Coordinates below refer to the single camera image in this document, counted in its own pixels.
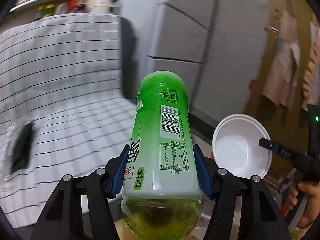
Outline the person's right hand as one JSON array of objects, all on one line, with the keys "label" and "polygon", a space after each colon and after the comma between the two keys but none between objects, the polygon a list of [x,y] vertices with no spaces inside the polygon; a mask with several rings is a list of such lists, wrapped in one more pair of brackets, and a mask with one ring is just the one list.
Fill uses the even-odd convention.
[{"label": "person's right hand", "polygon": [[298,222],[298,228],[304,229],[310,224],[312,224],[319,214],[319,203],[320,203],[320,194],[319,194],[319,183],[314,181],[301,181],[298,184],[298,187],[290,185],[289,194],[287,196],[286,205],[292,210],[298,200],[298,190],[308,194],[310,196],[309,201],[306,205],[305,211]]}]

